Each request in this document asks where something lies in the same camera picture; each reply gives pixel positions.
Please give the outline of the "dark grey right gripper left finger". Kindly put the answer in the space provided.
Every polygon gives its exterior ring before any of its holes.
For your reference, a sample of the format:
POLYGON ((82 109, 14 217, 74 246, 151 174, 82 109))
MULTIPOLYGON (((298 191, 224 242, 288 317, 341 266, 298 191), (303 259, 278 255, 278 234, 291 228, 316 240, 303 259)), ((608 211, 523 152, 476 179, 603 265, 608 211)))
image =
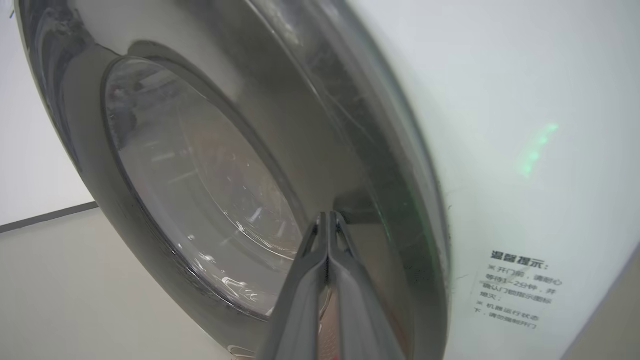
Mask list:
POLYGON ((320 326, 320 294, 328 278, 329 216, 322 212, 302 238, 301 248, 269 319, 269 332, 259 360, 316 360, 320 326))

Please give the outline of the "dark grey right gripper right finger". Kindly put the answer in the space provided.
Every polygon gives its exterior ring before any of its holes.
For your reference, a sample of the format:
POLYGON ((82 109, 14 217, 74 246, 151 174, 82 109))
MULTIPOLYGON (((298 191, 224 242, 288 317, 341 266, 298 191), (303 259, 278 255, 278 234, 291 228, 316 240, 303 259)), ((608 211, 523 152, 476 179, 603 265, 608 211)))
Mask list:
POLYGON ((340 360, 404 360, 393 327, 347 228, 329 212, 329 278, 337 295, 340 360))

